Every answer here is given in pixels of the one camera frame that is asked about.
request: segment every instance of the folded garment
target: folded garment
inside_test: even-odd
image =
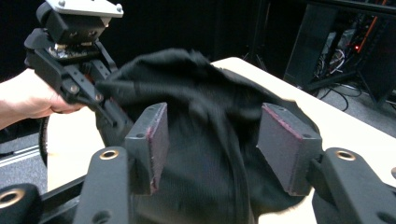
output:
[[[259,215],[303,198],[284,192],[256,148],[262,103],[287,103],[199,52],[140,56],[95,86],[132,120],[168,103],[170,147],[160,189],[132,196],[134,223],[257,223]]]

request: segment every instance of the dark background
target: dark background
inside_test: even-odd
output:
[[[0,2],[0,81],[25,69],[23,42],[39,27],[35,11],[43,2]],[[100,40],[118,66],[138,55],[168,48],[194,49],[211,62],[228,57],[242,58],[249,52],[259,3],[257,0],[111,2],[122,4],[124,16],[113,19]],[[268,11],[260,11],[268,20],[257,27],[260,48],[256,52],[274,76],[283,77],[304,9],[304,3],[286,0],[271,1]],[[0,131],[0,142],[1,138],[21,135],[32,126],[34,131],[37,124],[35,120],[22,123],[27,124],[16,124],[8,127],[7,132]]]

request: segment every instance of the table surface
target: table surface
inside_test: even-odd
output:
[[[258,83],[284,100],[295,101],[317,124],[323,149],[342,147],[360,154],[383,182],[396,187],[391,174],[391,169],[396,167],[395,138],[241,59],[228,58],[212,64]],[[104,144],[96,130],[94,114],[88,108],[69,115],[50,116],[48,129],[48,188],[52,190],[85,175],[91,155]],[[316,223],[311,201],[312,192],[287,211],[262,215],[260,223]]]

